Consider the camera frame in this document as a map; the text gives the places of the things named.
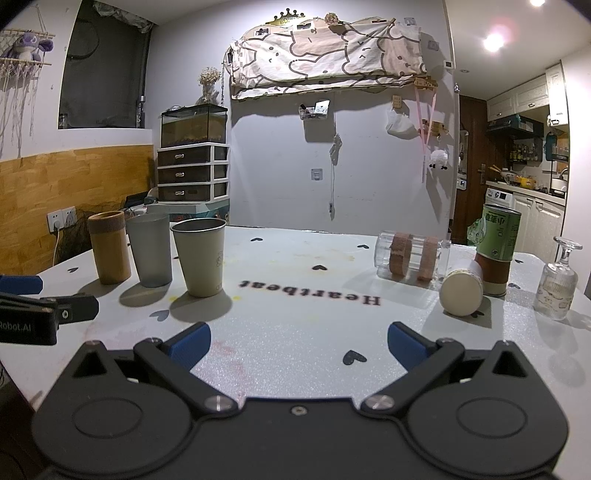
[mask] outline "wall socket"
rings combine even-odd
[[[56,210],[47,214],[47,226],[49,232],[53,233],[53,226],[57,223],[58,230],[67,228],[77,222],[76,207],[68,207],[63,210]]]
[[[78,218],[76,217],[76,207],[64,208],[61,212],[64,215],[64,228],[68,228],[78,221]]]
[[[54,225],[57,226],[58,230],[64,228],[64,213],[61,210],[56,210],[47,214],[47,226],[49,227],[49,233],[53,233]]]

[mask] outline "table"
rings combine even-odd
[[[405,373],[386,342],[387,328],[396,320],[429,339],[450,336],[467,348],[489,349],[509,339],[525,352],[569,420],[569,441],[556,473],[565,480],[586,480],[591,471],[591,301],[577,291],[564,322],[536,314],[531,305],[543,263],[518,253],[506,297],[485,297],[483,315],[458,319],[443,312],[436,291],[378,278],[375,240],[227,227],[224,292],[208,299],[187,295],[177,259],[169,286],[141,287],[135,268],[122,284],[103,286],[92,252],[86,252],[41,273],[41,296],[94,294],[97,318],[60,327],[56,346],[2,344],[0,361],[38,408],[83,342],[99,339],[107,348],[129,349],[146,337],[168,339],[202,321],[211,327],[212,345],[192,373],[240,403],[247,396],[341,396],[358,405]],[[453,245],[450,265],[474,254],[474,247]],[[318,265],[325,270],[313,268]],[[367,362],[345,365],[349,350]]]

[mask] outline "kitchen cabinet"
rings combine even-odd
[[[554,237],[562,232],[564,207],[521,193],[513,193],[513,197],[515,210],[521,213],[515,251],[553,262],[558,247]]]
[[[560,63],[546,70],[546,81],[550,97],[550,122],[555,126],[567,125],[569,123],[569,112],[566,105],[564,75]]]
[[[504,116],[513,115],[515,113],[515,95],[511,92],[501,93],[494,97],[487,103],[488,121],[503,118]]]
[[[527,197],[518,193],[514,193],[513,198],[515,199],[515,210],[521,214],[521,220],[519,221],[519,232],[517,233],[517,241],[515,243],[515,251],[530,253],[526,250],[525,246],[531,245],[533,243],[533,239],[531,237],[533,229],[528,229],[528,225],[530,223],[534,199],[532,197]]]
[[[545,75],[501,93],[488,100],[486,105],[489,122],[516,113],[524,113],[524,116],[527,116],[529,110],[549,105],[553,125],[568,124],[569,113],[562,65],[555,65],[548,69]]]
[[[549,103],[550,97],[545,75],[515,88],[515,113],[523,113]]]

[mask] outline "door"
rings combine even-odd
[[[532,228],[533,222],[530,222],[531,211],[534,205],[534,199],[526,195],[514,193],[513,198],[515,199],[515,210],[521,214],[521,220],[519,222],[519,232],[517,233],[517,241],[515,243],[516,252],[532,253],[530,245],[527,241],[532,237],[530,233],[528,237],[528,228]]]
[[[488,100],[488,121],[503,118],[515,113],[515,96],[513,92],[501,93],[499,96]]]
[[[517,87],[515,92],[515,101],[517,103],[515,111],[517,113],[524,113],[532,108],[538,108],[550,103],[545,75],[524,83]]]
[[[493,172],[488,167],[502,167],[505,159],[506,139],[501,135],[487,135],[487,125],[486,102],[460,95],[460,129],[467,132],[464,135],[467,140],[464,155],[467,188],[456,191],[452,224],[454,243],[465,244],[467,227],[482,216],[488,188],[486,181],[493,179]]]
[[[533,253],[544,262],[553,262],[556,259],[558,244],[554,237],[560,235],[564,218],[564,207],[550,202],[534,199],[535,222],[531,230],[533,238],[530,239]]]

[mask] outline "cartoon print fabric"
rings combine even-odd
[[[426,72],[419,27],[378,17],[332,26],[321,18],[290,28],[260,25],[234,42],[226,59],[234,100],[340,87],[404,86]]]

